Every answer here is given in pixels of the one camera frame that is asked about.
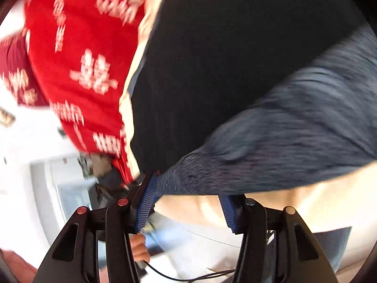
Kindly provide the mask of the person's hand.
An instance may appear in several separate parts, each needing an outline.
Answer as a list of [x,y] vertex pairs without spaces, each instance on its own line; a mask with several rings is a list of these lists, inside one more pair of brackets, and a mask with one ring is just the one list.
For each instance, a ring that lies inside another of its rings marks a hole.
[[145,245],[146,238],[139,233],[130,237],[132,256],[135,262],[150,262],[150,253]]

